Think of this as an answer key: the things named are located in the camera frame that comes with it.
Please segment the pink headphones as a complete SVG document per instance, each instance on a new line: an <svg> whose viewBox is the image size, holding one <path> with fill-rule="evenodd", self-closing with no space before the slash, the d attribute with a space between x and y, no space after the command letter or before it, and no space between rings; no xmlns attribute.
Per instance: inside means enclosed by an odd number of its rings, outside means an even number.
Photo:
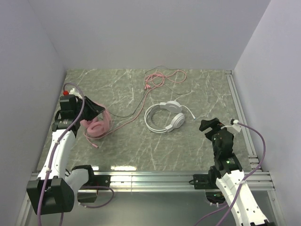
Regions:
<svg viewBox="0 0 301 226"><path fill-rule="evenodd" d="M106 135L109 132L109 130L113 127L113 122L107 108L103 104L99 104L97 102L95 102L95 104L105 108L105 110L101 113L103 118L99 120L98 117L95 117L91 121L82 120L80 124L86 129L85 131L83 131L83 134L86 137L87 141L93 147L98 148L98 146L92 143L90 140L99 139L99 137Z"/></svg>

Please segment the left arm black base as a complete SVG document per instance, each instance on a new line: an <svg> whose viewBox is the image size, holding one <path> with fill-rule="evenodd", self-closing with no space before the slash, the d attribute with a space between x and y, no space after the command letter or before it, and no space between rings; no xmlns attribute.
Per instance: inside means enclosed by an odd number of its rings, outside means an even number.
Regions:
<svg viewBox="0 0 301 226"><path fill-rule="evenodd" d="M109 175L92 175L86 173L76 174L72 172L65 178L68 186L73 190L75 203L84 208L96 209L108 205L114 198L115 192L110 188L111 176ZM100 205L89 206L87 203L96 201L99 191L110 191L111 197L108 201Z"/></svg>

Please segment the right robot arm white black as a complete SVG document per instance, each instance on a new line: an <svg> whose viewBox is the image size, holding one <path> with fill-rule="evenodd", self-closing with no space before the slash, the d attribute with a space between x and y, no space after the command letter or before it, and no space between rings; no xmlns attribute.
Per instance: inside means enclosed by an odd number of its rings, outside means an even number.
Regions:
<svg viewBox="0 0 301 226"><path fill-rule="evenodd" d="M227 203L227 211L217 225L232 214L238 226L273 226L275 223L263 214L247 184L247 179L260 168L261 163L245 174L233 153L234 134L243 127L252 129L238 120L231 120L230 125L225 126L217 118L202 120L199 127L200 131L211 129L205 133L214 153L214 166L208 172L209 181L220 189Z"/></svg>

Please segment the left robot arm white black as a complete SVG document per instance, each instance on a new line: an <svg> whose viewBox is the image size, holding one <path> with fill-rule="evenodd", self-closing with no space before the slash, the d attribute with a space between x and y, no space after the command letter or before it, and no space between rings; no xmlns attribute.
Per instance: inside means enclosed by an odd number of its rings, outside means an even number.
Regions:
<svg viewBox="0 0 301 226"><path fill-rule="evenodd" d="M80 122L91 121L105 108L88 97L74 94L61 96L60 110L52 124L52 142L46 161L36 180L27 184L27 194L38 216L70 212L78 190L93 182L95 175L91 165L76 166L65 175L66 164L76 139Z"/></svg>

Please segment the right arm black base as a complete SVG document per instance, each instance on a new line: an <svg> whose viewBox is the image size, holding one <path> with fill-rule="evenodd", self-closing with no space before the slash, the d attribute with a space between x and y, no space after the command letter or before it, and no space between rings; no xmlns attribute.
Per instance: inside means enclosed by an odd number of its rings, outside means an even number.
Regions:
<svg viewBox="0 0 301 226"><path fill-rule="evenodd" d="M215 166L211 166L207 174L194 174L193 179L189 181L195 190L205 190L206 199L214 205L225 203L225 197L222 192L208 192L207 190L218 189L216 179L220 176Z"/></svg>

